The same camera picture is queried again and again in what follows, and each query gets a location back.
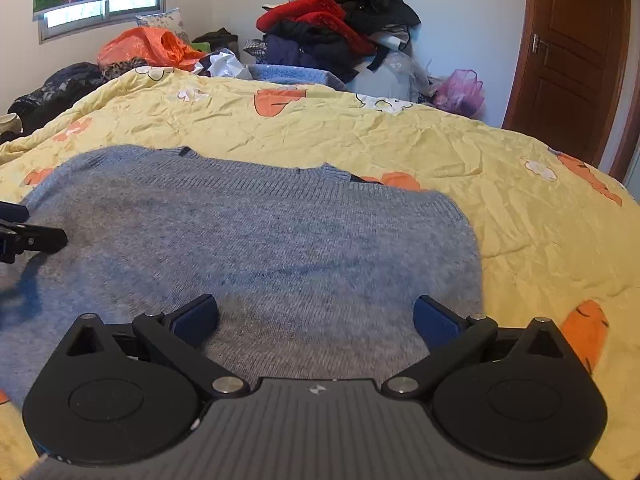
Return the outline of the grey navy knit sweater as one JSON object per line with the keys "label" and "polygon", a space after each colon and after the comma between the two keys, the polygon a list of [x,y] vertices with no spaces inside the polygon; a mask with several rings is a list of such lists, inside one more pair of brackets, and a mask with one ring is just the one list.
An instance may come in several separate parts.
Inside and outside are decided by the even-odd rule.
{"label": "grey navy knit sweater", "polygon": [[482,310],[468,219],[435,191],[124,145],[74,157],[25,198],[56,254],[1,270],[1,385],[22,403],[79,315],[107,323],[214,296],[206,354],[261,377],[384,380],[426,356],[418,297]]}

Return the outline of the pile of dark red clothes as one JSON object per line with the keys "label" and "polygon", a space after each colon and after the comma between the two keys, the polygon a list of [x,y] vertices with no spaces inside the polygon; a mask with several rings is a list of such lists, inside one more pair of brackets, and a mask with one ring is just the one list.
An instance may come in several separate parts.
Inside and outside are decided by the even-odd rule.
{"label": "pile of dark red clothes", "polygon": [[265,6],[259,39],[244,52],[258,64],[325,70],[348,84],[361,62],[376,72],[394,52],[405,52],[419,15],[404,0],[288,0]]}

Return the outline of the dark floral garment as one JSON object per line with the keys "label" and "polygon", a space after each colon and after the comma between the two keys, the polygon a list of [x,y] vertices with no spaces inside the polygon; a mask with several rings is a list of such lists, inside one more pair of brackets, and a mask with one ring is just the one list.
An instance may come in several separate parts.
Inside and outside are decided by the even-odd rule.
{"label": "dark floral garment", "polygon": [[1,143],[30,136],[102,84],[147,65],[143,58],[130,58],[104,66],[80,62],[58,70],[40,88],[15,99],[1,116]]}

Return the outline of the orange plastic bag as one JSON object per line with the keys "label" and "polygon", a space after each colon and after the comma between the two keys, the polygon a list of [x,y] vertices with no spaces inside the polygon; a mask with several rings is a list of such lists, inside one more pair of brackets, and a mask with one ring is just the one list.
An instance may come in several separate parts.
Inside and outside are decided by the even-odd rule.
{"label": "orange plastic bag", "polygon": [[143,58],[149,66],[193,70],[205,54],[195,50],[169,29],[134,27],[126,30],[99,50],[96,62],[107,66],[132,58]]}

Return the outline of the pink plastic bag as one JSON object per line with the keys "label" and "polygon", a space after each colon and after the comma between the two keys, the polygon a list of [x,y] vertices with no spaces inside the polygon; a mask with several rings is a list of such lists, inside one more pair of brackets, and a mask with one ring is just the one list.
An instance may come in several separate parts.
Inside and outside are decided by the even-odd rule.
{"label": "pink plastic bag", "polygon": [[483,81],[475,70],[455,70],[437,89],[435,107],[444,112],[473,117],[484,104]]}

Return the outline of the patterned white pillow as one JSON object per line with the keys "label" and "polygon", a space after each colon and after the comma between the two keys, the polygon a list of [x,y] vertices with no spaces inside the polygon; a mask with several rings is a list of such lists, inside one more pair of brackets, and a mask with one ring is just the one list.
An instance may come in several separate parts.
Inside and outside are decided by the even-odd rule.
{"label": "patterned white pillow", "polygon": [[167,29],[176,37],[181,39],[185,44],[190,42],[189,36],[183,25],[183,19],[179,8],[171,9],[166,12],[137,15],[136,22],[138,26],[142,27]]}

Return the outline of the white crumpled plastic bag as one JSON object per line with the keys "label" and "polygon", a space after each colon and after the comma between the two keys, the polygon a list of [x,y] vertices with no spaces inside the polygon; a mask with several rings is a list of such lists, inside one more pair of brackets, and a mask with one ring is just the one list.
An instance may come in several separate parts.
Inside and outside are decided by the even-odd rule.
{"label": "white crumpled plastic bag", "polygon": [[236,55],[227,48],[207,53],[194,65],[192,73],[202,77],[253,79],[247,66],[241,63]]}

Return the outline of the light blue folded blanket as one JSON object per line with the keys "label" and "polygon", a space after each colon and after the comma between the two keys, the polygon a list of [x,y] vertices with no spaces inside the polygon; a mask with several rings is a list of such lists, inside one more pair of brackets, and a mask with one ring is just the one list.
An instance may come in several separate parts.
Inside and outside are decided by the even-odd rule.
{"label": "light blue folded blanket", "polygon": [[247,69],[254,80],[274,84],[323,84],[336,91],[347,91],[346,84],[326,70],[273,64],[254,64]]}

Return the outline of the brown wooden door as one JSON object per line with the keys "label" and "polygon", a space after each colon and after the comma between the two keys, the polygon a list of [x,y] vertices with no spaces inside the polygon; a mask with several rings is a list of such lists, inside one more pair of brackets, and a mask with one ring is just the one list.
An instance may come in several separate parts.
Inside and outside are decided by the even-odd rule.
{"label": "brown wooden door", "polygon": [[630,0],[526,0],[504,128],[597,165],[626,68]]}

